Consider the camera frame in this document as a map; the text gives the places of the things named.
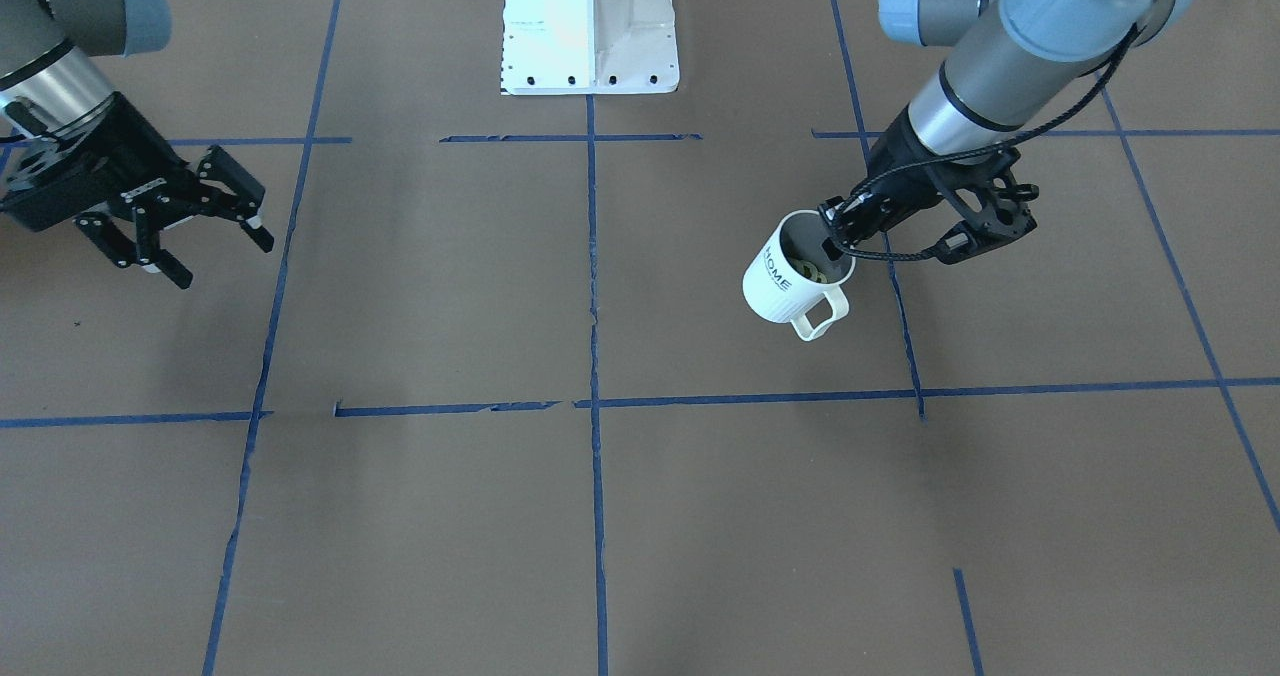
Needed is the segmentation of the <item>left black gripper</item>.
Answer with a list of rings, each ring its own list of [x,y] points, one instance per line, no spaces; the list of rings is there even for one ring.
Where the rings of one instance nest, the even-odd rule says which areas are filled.
[[[924,207],[937,206],[943,197],[934,184],[934,175],[943,184],[957,188],[977,181],[978,175],[993,174],[993,165],[1000,160],[991,152],[975,157],[948,157],[932,166],[913,166],[929,157],[938,155],[924,146],[908,108],[904,108],[870,151],[867,175],[874,183],[854,189],[852,198],[826,198],[818,205],[829,238],[823,239],[820,248],[829,262],[847,256],[833,239],[846,239],[849,246],[858,246],[878,230],[890,230]]]

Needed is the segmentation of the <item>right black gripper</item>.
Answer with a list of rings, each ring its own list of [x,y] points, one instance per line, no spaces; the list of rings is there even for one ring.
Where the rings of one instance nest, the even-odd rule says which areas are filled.
[[[27,230],[46,230],[76,216],[76,227],[119,269],[138,265],[188,289],[193,274],[163,248],[160,234],[195,216],[175,204],[141,202],[124,195],[151,181],[172,189],[198,184],[198,202],[209,216],[236,221],[264,254],[274,236],[260,210],[265,187],[221,146],[206,149],[195,173],[168,140],[120,92],[61,134],[41,140],[6,179],[3,213]]]

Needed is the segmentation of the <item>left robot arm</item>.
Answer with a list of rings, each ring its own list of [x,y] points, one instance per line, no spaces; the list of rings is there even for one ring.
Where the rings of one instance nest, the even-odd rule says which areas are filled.
[[[1034,230],[1020,143],[1079,114],[1192,1],[878,0],[888,38],[948,55],[876,140],[865,178],[818,207],[820,254],[870,260],[864,239],[942,204],[957,224],[900,261],[963,262]]]

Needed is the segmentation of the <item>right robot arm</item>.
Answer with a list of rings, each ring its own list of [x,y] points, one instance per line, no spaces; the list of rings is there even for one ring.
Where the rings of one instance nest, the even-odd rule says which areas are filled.
[[[168,0],[1,0],[1,15],[3,142],[27,147],[5,181],[6,216],[32,233],[70,221],[115,268],[182,289],[192,271],[161,236],[183,221],[233,221],[273,251],[264,184],[219,143],[183,160],[96,64],[164,50]]]

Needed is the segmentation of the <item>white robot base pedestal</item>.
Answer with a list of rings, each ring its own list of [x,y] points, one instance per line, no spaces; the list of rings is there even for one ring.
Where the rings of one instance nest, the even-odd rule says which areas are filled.
[[[500,93],[673,93],[675,0],[504,0]]]

